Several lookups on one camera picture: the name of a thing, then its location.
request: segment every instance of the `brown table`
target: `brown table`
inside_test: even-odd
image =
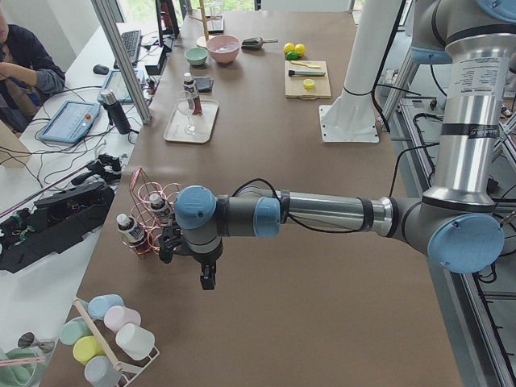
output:
[[[190,70],[182,53],[202,34],[200,23],[187,21],[78,292],[84,299],[121,294],[156,335],[161,355],[134,386],[461,385],[425,257],[398,241],[294,225],[274,239],[226,239],[215,291],[201,290],[190,257],[166,265],[122,245],[114,218],[131,209],[128,177],[138,166],[154,181],[203,184],[216,194],[253,177],[297,192],[388,193],[395,155],[386,134],[379,144],[324,144],[321,101],[284,96],[287,41],[303,42],[306,59],[325,60],[334,99],[340,94],[355,35],[351,15],[225,17],[227,34],[280,43],[192,69],[215,79],[214,134],[204,145],[167,144],[173,96]],[[83,368],[58,345],[43,386],[86,386]]]

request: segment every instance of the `white tray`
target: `white tray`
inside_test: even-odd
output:
[[[218,112],[218,101],[214,99],[201,99],[202,115],[192,115],[192,124],[195,126],[195,133],[189,135],[185,128],[188,119],[177,109],[174,109],[172,117],[164,129],[163,138],[165,141],[177,143],[204,144],[211,138],[211,132],[215,124]]]

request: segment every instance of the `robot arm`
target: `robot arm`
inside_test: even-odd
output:
[[[182,190],[174,204],[177,224],[167,238],[169,246],[181,245],[181,254],[201,263],[203,289],[214,289],[222,237],[274,236],[289,220],[333,232],[375,231],[409,244],[431,263],[455,273],[477,272],[494,262],[504,235],[490,215],[494,203],[486,186],[503,86],[516,57],[512,4],[416,2],[414,59],[452,61],[435,183],[421,200],[374,201],[252,187],[233,197],[215,197],[201,186]],[[176,252],[174,248],[163,249],[162,260],[170,261],[166,255]]]

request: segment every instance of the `yellow cup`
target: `yellow cup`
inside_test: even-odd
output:
[[[87,365],[91,359],[100,355],[105,353],[94,336],[80,338],[73,345],[73,358],[83,365]]]

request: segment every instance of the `label on robot arm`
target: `label on robot arm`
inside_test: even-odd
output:
[[[474,58],[456,62],[451,68],[448,98],[473,95],[502,98],[508,69],[508,58]]]

